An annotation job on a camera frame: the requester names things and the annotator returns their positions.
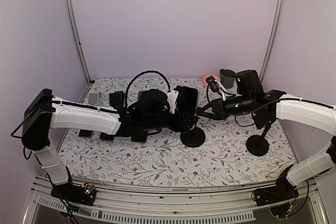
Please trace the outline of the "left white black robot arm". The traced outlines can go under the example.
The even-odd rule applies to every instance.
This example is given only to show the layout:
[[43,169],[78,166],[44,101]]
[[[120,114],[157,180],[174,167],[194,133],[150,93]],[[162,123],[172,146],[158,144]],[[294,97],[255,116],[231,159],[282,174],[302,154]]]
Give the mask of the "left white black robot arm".
[[177,86],[168,93],[157,89],[142,91],[137,102],[128,108],[105,108],[67,101],[54,96],[51,89],[43,89],[11,137],[16,138],[16,132],[22,130],[18,138],[23,146],[37,157],[58,192],[73,200],[78,188],[71,183],[66,166],[49,140],[50,129],[96,131],[112,137],[130,137],[133,142],[144,142],[151,130],[161,129],[186,137],[196,129],[198,98],[197,89]]

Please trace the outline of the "white phone stand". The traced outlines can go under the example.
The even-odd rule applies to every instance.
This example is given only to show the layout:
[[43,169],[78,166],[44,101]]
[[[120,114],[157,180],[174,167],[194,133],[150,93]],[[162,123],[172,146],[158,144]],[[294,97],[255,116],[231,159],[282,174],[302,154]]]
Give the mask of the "white phone stand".
[[104,94],[102,93],[89,93],[88,94],[88,104],[94,106],[100,106],[104,99]]

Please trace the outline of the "black phone blue edge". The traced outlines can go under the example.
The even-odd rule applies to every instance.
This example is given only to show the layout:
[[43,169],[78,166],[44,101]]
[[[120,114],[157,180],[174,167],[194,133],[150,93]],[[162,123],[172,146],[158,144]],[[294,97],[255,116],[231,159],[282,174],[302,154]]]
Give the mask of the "black phone blue edge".
[[109,135],[106,133],[100,133],[99,139],[102,141],[113,141],[114,135]]

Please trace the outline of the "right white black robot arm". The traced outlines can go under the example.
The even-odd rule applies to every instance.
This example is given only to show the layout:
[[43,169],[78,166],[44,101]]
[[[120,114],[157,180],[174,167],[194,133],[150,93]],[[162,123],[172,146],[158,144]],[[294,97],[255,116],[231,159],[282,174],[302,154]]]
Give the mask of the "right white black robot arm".
[[236,95],[224,90],[212,76],[206,79],[207,88],[221,95],[198,108],[197,114],[213,120],[229,116],[251,114],[262,135],[253,135],[246,142],[247,150],[254,156],[263,156],[269,150],[265,139],[268,130],[276,120],[289,120],[315,127],[332,135],[331,141],[320,151],[297,164],[287,167],[277,178],[271,196],[276,201],[291,194],[292,187],[317,177],[335,167],[335,106],[305,100],[284,91],[270,90],[265,93],[255,70],[244,70],[234,75],[237,84]]

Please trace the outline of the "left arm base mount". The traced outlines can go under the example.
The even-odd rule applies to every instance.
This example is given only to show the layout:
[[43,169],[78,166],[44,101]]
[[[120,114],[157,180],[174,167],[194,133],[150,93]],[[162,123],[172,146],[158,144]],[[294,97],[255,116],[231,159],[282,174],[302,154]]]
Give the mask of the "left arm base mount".
[[57,197],[63,201],[93,206],[97,194],[95,186],[88,183],[84,183],[81,186],[74,185],[71,177],[69,177],[68,181],[62,185],[55,185],[51,179],[50,183],[53,188],[51,196]]

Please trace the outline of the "black phone silver edge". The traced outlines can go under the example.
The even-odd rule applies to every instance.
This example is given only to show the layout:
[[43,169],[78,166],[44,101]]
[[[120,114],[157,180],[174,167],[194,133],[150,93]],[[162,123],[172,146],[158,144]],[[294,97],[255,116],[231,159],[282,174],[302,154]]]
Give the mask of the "black phone silver edge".
[[80,138],[90,138],[93,135],[93,131],[89,131],[89,130],[80,130],[78,137]]

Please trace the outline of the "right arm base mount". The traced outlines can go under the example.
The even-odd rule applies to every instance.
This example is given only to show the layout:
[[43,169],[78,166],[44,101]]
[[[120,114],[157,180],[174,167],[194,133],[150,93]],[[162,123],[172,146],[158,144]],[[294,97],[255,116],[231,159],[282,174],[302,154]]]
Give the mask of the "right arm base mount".
[[297,214],[305,206],[309,196],[310,186],[309,182],[306,180],[305,182],[307,184],[307,193],[304,201],[302,205],[295,212],[293,212],[294,207],[298,203],[299,193],[296,186],[291,185],[286,179],[286,176],[292,167],[293,165],[290,165],[280,173],[280,175],[276,179],[276,184],[274,186],[257,188],[251,193],[251,200],[256,202],[257,206],[269,205],[293,198],[294,203],[291,203],[286,211],[279,213],[274,210],[271,212],[273,216],[279,220]]

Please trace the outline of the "black folding phone stand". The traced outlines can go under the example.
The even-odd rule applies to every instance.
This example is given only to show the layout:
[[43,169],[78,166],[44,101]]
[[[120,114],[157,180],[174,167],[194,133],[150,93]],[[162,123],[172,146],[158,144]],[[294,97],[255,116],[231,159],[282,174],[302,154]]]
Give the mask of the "black folding phone stand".
[[109,93],[109,105],[114,109],[120,110],[124,108],[125,93],[117,91]]

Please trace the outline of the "black tall round-base stand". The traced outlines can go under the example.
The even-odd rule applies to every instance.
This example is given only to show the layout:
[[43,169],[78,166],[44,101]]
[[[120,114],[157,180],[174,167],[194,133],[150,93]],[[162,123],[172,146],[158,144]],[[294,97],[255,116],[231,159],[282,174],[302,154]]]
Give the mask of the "black tall round-base stand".
[[266,134],[271,128],[271,123],[267,123],[261,135],[252,135],[246,141],[246,148],[253,156],[264,156],[269,151],[269,143]]

